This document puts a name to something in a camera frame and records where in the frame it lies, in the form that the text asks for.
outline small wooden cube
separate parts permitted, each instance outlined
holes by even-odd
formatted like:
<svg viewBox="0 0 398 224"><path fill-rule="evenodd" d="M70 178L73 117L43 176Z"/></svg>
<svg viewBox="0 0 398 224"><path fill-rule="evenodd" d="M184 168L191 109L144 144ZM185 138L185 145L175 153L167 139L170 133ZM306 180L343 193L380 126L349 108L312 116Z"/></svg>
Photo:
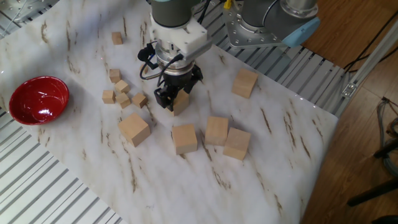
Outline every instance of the small wooden cube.
<svg viewBox="0 0 398 224"><path fill-rule="evenodd" d="M113 104L115 100L115 94L113 90L104 90L102 92L102 100L106 104Z"/></svg>
<svg viewBox="0 0 398 224"><path fill-rule="evenodd" d="M232 92L249 99L258 76L258 74L250 72L249 70L246 70L244 68L240 69L238 75L235 78Z"/></svg>
<svg viewBox="0 0 398 224"><path fill-rule="evenodd" d="M248 151L250 135L245 131L230 128L223 154L242 161Z"/></svg>
<svg viewBox="0 0 398 224"><path fill-rule="evenodd" d="M228 118L210 116L207 118L205 144L224 146L228 135Z"/></svg>
<svg viewBox="0 0 398 224"><path fill-rule="evenodd" d="M142 67L144 66L145 64L142 64L141 65L141 67L139 68L139 71L141 72L141 70L142 70ZM143 71L143 74L147 74L148 73L148 65L144 68L144 71Z"/></svg>
<svg viewBox="0 0 398 224"><path fill-rule="evenodd" d="M145 104L148 103L148 99L141 93L137 93L132 99L132 103L139 108L142 108L145 106Z"/></svg>
<svg viewBox="0 0 398 224"><path fill-rule="evenodd" d="M198 150L198 140L193 124L173 127L172 134L176 155Z"/></svg>
<svg viewBox="0 0 398 224"><path fill-rule="evenodd" d="M112 41L113 41L113 45L121 45L121 44L123 44L122 33L113 32L112 33Z"/></svg>
<svg viewBox="0 0 398 224"><path fill-rule="evenodd" d="M114 88L120 93L128 93L130 91L130 86L125 81L120 80L114 85Z"/></svg>
<svg viewBox="0 0 398 224"><path fill-rule="evenodd" d="M118 81L122 80L122 75L120 74L119 69L110 69L109 70L109 78L111 79L112 83L117 83Z"/></svg>
<svg viewBox="0 0 398 224"><path fill-rule="evenodd" d="M134 147L150 136L149 125L137 113L122 120L118 126L122 135Z"/></svg>
<svg viewBox="0 0 398 224"><path fill-rule="evenodd" d="M173 111L171 112L171 114L173 116L178 116L188 106L189 106L189 94L184 90L180 90L179 93L177 94L177 97L174 99Z"/></svg>
<svg viewBox="0 0 398 224"><path fill-rule="evenodd" d="M119 96L117 96L116 101L120 104L122 109L131 104L130 98L125 93L122 93Z"/></svg>

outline white marble surface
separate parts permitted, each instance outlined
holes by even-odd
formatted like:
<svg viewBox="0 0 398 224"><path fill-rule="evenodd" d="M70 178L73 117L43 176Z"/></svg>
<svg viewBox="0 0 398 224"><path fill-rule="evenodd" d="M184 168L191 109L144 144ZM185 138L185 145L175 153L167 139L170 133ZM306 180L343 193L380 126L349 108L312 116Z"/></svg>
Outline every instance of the white marble surface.
<svg viewBox="0 0 398 224"><path fill-rule="evenodd" d="M154 100L155 80L138 76L136 55L146 42L150 7L144 0L62 0L0 41L0 106L39 75L61 78L71 93L62 116L24 126L128 223L299 223L337 118L260 75L251 99L231 93L247 65L214 47L197 60L205 79L191 105L173 118ZM111 32L124 44L114 46ZM143 91L148 107L104 105L110 68ZM117 123L139 113L152 134L138 147ZM202 144L207 116L252 133L243 162ZM197 152L176 156L170 129L194 123Z"/></svg>

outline black cable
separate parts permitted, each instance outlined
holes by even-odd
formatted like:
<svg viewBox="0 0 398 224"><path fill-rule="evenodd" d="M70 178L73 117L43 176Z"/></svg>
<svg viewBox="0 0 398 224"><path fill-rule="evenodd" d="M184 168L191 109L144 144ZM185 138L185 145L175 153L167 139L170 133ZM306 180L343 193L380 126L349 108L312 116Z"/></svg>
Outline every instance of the black cable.
<svg viewBox="0 0 398 224"><path fill-rule="evenodd" d="M182 60L183 58L184 58L184 55L178 54L178 55L176 55L169 63L166 64L166 66L165 66L165 67L162 69L162 71L160 72L159 79L157 80L157 87L159 87L160 84L162 84L162 83L160 82L160 80L162 79L162 76L163 76L164 71L166 71L166 69L167 69L171 64L173 64L174 62L178 62L179 60Z"/></svg>
<svg viewBox="0 0 398 224"><path fill-rule="evenodd" d="M141 71L139 72L139 76L140 76L140 78L143 79L143 80L148 80L146 77L143 77L143 76L142 76L142 74L144 73L144 70L145 70L145 68L146 68L147 65L148 65L148 64L145 63L144 66L142 66Z"/></svg>
<svg viewBox="0 0 398 224"><path fill-rule="evenodd" d="M386 56L384 56L382 59L380 59L380 61L379 61L378 63L380 63L380 62L384 61L385 59L387 59L388 57L390 57L390 56L391 56L393 53L395 53L397 50L398 50L398 47L396 47L394 50L391 50L391 52L388 53ZM369 55L360 58L358 61L363 60L363 59L366 59L366 58L368 58L368 57L369 57ZM352 70L352 71L349 71L349 72L351 73L351 72L357 72L357 71L358 71L358 69Z"/></svg>
<svg viewBox="0 0 398 224"><path fill-rule="evenodd" d="M206 14L207 8L209 7L209 4L210 4L210 0L207 0L207 2L205 3L205 6L203 8L203 11L201 12L201 15L198 19L199 24L201 24L203 22L203 19L205 18L205 14Z"/></svg>
<svg viewBox="0 0 398 224"><path fill-rule="evenodd" d="M349 64L351 64L351 65L347 65L346 67L348 67L346 70L345 70L345 73L347 73L347 71L349 71L353 66L354 66L354 64L356 63L356 62L358 62L358 61L360 61L360 58L361 58L361 56L363 55L363 54L365 54L365 52L370 48L370 46L373 44L373 42L380 36L380 34L381 34L381 32L388 26L388 24L395 18L395 16L397 16L398 15L398 11L396 11L396 13L394 13L394 15L392 15L391 17L390 17L390 19L384 24L384 26L379 30L379 32L376 34L376 36L374 36L374 38L373 38L373 40L372 41L370 41L370 43L368 43L368 46L366 46L365 47L365 49L363 49L363 51L358 55L358 57L355 59L355 60L353 60L352 62L350 62Z"/></svg>
<svg viewBox="0 0 398 224"><path fill-rule="evenodd" d="M385 109L386 105L388 105L388 104L390 104L390 105L393 104L394 106L397 106L395 103L391 102L389 99L387 99L385 97L382 98L382 101L377 106L377 118L379 120L380 148L381 149L383 149L386 145L392 143L393 141L398 141L398 139L396 139L396 138L392 138L392 139L388 140L387 142L384 141L383 116L384 116L384 109ZM398 167L391 161L391 159L388 155L386 155L383 158L383 163L391 175L393 175L394 177L398 177Z"/></svg>

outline bowl rim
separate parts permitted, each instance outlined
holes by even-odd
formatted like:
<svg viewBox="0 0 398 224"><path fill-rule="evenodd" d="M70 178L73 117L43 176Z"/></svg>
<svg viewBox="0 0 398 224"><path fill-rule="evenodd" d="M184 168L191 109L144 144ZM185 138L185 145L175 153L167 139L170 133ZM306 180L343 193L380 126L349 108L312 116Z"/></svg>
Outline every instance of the bowl rim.
<svg viewBox="0 0 398 224"><path fill-rule="evenodd" d="M14 101L16 92L17 92L18 90L20 90L23 86L25 86L26 84L28 84L29 82L32 82L32 81L35 81L35 80L38 80L38 79L41 79L41 78L49 78L49 79L53 79L53 80L58 81L59 83L61 83L61 84L65 87L65 89L67 90L67 93L68 93L68 95L67 95L67 97L66 97L66 103L63 105L63 107L62 107L60 113L59 113L57 116L55 116L53 119L46 120L46 121L43 121L43 122L38 121L37 123L30 123L30 122L22 121L22 120L20 120L19 118L17 118L17 117L15 116L14 112L12 112L12 110L11 110L11 108L12 108L11 105L12 105L12 102ZM18 121L18 122L21 123L21 124L26 124L26 125L47 124L47 123L49 123L49 122L51 122L51 121L57 119L57 118L62 114L62 112L65 110L65 108L67 107L67 104L68 104L68 102L69 102L69 95L70 95L70 93L69 93L69 88L68 88L67 84L65 84L65 82L63 82L61 79L59 79L59 78L57 78L57 77L52 77L52 76L49 76L49 75L44 75L44 76L40 76L40 77L31 78L30 80L27 80L27 81L25 81L24 83L20 84L19 87L16 88L15 91L12 93L11 98L10 98L10 102L8 103L8 108L9 108L9 112L10 112L10 115L12 116L12 118L14 118L14 120Z"/></svg>

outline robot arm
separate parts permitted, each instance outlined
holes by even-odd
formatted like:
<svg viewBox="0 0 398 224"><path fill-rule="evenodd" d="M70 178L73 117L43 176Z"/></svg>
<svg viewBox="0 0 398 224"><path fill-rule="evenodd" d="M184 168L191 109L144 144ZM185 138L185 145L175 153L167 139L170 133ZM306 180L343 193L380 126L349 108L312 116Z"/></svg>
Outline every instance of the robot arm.
<svg viewBox="0 0 398 224"><path fill-rule="evenodd" d="M211 48L207 30L192 16L192 7L198 0L156 0L152 1L150 37L156 42L139 52L138 58L150 66L159 67L161 72L148 80L158 78L155 96L158 104L173 111L174 99L180 90L187 93L197 81L203 78L195 59ZM157 63L150 59L156 56Z"/></svg>
<svg viewBox="0 0 398 224"><path fill-rule="evenodd" d="M170 111L174 110L174 99L178 92L184 90L190 93L196 82L203 78L200 68L195 65L195 59L211 48L207 30L192 16L192 7L199 2L200 0L151 2L150 36L154 41L138 54L138 59L145 62L140 77L144 80L158 78L158 89L154 91L156 100L161 107ZM237 31L244 37L245 41L236 43L252 40L251 37L263 42L265 35L274 35L289 47L295 47L309 38L320 23L316 17L317 0L245 0L243 3L244 6L237 15L238 22L227 23L227 29L234 31L229 33L230 39L236 38L233 35L237 35ZM252 47L258 47L255 41L248 42L251 42ZM156 63L151 62L153 57L156 57ZM161 72L144 77L142 72L146 66L151 69L159 67Z"/></svg>

